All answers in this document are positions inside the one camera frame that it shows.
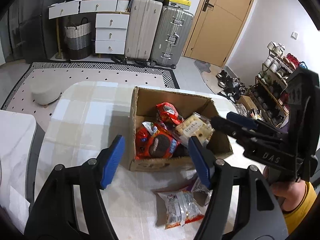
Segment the person's right hand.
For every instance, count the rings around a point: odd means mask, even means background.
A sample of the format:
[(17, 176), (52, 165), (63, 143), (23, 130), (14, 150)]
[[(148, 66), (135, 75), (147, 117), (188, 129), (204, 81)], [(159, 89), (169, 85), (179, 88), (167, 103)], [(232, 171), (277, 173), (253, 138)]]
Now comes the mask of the person's right hand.
[(291, 212), (304, 199), (306, 182), (301, 179), (298, 182), (274, 182), (271, 184), (271, 190), (275, 196), (284, 199), (280, 205), (281, 209), (285, 212)]

